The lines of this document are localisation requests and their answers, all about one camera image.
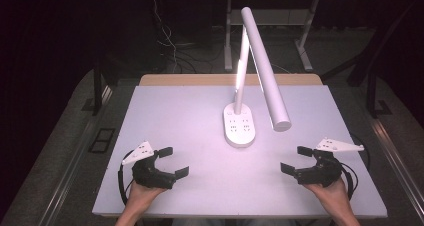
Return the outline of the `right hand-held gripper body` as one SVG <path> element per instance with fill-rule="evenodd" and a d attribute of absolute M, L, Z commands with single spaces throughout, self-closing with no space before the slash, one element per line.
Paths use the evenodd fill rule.
<path fill-rule="evenodd" d="M 324 138 L 313 150 L 312 157 L 316 160 L 316 164 L 310 168 L 296 169 L 294 178 L 301 185 L 321 184 L 327 187 L 337 181 L 342 173 L 342 164 L 334 154 L 363 151 L 364 146 Z"/>

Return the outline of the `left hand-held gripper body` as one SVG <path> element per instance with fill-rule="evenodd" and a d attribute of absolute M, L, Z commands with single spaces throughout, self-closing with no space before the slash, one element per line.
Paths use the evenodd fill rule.
<path fill-rule="evenodd" d="M 139 144 L 121 161 L 121 165 L 132 164 L 132 176 L 139 185 L 149 188 L 171 189 L 176 182 L 175 173 L 167 173 L 156 168 L 158 150 L 154 150 L 148 141 Z"/>

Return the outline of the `person's left hand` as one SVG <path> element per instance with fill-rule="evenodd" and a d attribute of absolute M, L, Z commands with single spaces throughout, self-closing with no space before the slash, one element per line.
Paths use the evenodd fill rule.
<path fill-rule="evenodd" d="M 132 216 L 140 218 L 153 201 L 163 192 L 165 192 L 163 188 L 149 188 L 133 182 L 130 187 L 125 211 Z"/>

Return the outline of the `person's right hand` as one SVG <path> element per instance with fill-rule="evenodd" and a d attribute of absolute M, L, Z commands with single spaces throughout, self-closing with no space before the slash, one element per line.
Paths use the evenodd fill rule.
<path fill-rule="evenodd" d="M 334 219 L 344 219 L 352 213 L 344 181 L 339 178 L 327 187 L 321 184 L 304 184 Z"/>

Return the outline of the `white table board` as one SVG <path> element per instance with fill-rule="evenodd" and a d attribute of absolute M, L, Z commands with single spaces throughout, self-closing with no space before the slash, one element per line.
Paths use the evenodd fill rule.
<path fill-rule="evenodd" d="M 347 142 L 349 132 L 325 86 L 280 89 L 292 126 L 276 132 L 258 86 L 245 89 L 243 101 L 253 113 L 256 137 L 247 148 L 230 146 L 224 136 L 223 109 L 234 97 L 231 86 L 138 86 L 129 104 L 93 213 L 116 216 L 123 210 L 117 174 L 131 181 L 124 156 L 147 141 L 155 149 L 173 148 L 156 162 L 174 172 L 187 167 L 187 177 L 161 194 L 149 217 L 322 218 L 326 212 L 315 196 L 281 164 L 314 165 L 299 146 L 314 148 L 323 138 Z"/>

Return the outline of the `white desk lamp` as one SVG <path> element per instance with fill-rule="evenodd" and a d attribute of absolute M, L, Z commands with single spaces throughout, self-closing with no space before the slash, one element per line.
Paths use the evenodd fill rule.
<path fill-rule="evenodd" d="M 236 74 L 235 97 L 234 102 L 228 104 L 223 110 L 225 139 L 235 148 L 249 147 L 256 137 L 252 111 L 243 103 L 249 55 L 253 57 L 272 129 L 276 132 L 284 132 L 292 127 L 252 10 L 244 7 L 241 10 L 241 16 L 243 31 Z"/>

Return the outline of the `black metal stand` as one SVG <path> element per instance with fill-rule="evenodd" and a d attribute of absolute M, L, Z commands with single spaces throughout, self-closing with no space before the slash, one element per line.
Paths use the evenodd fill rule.
<path fill-rule="evenodd" d="M 377 119 L 379 115 L 392 115 L 392 111 L 384 100 L 376 98 L 377 74 L 370 72 L 367 78 L 366 109 L 372 118 Z"/>
<path fill-rule="evenodd" d="M 87 100 L 82 108 L 83 111 L 91 111 L 96 116 L 103 106 L 103 92 L 107 86 L 117 84 L 116 71 L 108 59 L 100 57 L 93 58 L 93 98 Z"/>

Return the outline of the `black floor frame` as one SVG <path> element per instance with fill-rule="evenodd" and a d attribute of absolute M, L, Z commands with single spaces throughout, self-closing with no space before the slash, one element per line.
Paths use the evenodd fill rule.
<path fill-rule="evenodd" d="M 100 128 L 88 151 L 95 154 L 105 153 L 111 144 L 114 132 L 114 128 Z"/>

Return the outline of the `metal floor rail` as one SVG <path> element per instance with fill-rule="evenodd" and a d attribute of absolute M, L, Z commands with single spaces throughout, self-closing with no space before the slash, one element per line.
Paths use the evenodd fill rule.
<path fill-rule="evenodd" d="M 417 215 L 424 221 L 424 193 L 419 189 L 416 180 L 407 168 L 405 161 L 401 158 L 398 149 L 381 121 L 373 117 L 368 117 L 367 120 L 410 203 Z"/>
<path fill-rule="evenodd" d="M 103 104 L 108 103 L 112 94 L 113 90 L 107 86 L 103 92 Z M 93 90 L 75 89 L 38 158 L 41 176 L 45 183 L 50 183 L 50 191 L 45 193 L 47 204 L 42 209 L 37 226 L 53 226 L 88 150 L 89 141 L 103 113 L 100 109 L 93 116 L 91 111 L 82 110 L 93 95 Z"/>

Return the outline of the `grey metal table frame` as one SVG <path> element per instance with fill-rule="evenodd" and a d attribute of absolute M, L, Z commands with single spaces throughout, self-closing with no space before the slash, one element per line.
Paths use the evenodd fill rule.
<path fill-rule="evenodd" d="M 312 0 L 308 9 L 253 9 L 256 23 L 264 26 L 302 26 L 302 35 L 294 41 L 299 58 L 306 72 L 312 72 L 313 67 L 305 49 L 305 43 L 312 26 L 319 0 Z M 227 0 L 224 39 L 224 69 L 233 70 L 231 27 L 241 25 L 241 12 L 232 7 L 232 0 Z"/>

